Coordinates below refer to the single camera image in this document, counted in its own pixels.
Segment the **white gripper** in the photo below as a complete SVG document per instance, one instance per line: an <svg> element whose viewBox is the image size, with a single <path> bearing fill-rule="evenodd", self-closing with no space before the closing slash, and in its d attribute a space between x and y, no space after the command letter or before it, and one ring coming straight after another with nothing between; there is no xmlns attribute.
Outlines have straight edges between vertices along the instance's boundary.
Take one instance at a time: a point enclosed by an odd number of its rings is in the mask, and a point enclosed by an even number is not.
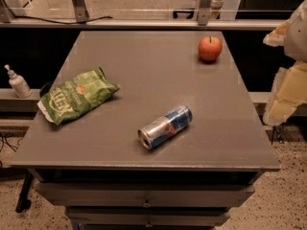
<svg viewBox="0 0 307 230"><path fill-rule="evenodd" d="M289 69L280 67L265 107L263 122L268 126L285 123L296 109L307 101L307 0L291 15L267 34L263 43L283 46L286 56L297 60Z"/></svg>

